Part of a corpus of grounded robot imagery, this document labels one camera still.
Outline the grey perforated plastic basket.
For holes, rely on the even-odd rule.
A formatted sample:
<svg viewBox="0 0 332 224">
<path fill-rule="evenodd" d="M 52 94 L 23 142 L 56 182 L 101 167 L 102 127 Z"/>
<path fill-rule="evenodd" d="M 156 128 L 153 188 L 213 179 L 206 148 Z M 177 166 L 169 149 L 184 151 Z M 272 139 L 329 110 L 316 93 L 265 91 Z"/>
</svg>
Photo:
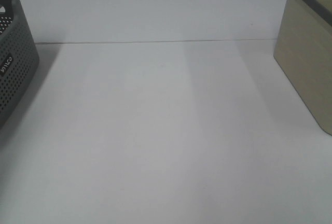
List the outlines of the grey perforated plastic basket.
<svg viewBox="0 0 332 224">
<path fill-rule="evenodd" d="M 39 55 L 20 0 L 1 0 L 1 126 L 25 94 Z"/>
</svg>

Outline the beige plastic bin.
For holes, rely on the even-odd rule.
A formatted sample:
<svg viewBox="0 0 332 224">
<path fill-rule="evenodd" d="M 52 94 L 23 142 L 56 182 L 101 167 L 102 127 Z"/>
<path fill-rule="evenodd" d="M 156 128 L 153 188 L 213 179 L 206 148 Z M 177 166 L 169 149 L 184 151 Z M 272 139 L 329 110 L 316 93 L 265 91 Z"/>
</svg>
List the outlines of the beige plastic bin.
<svg viewBox="0 0 332 224">
<path fill-rule="evenodd" d="M 286 0 L 273 56 L 331 134 L 331 0 Z"/>
</svg>

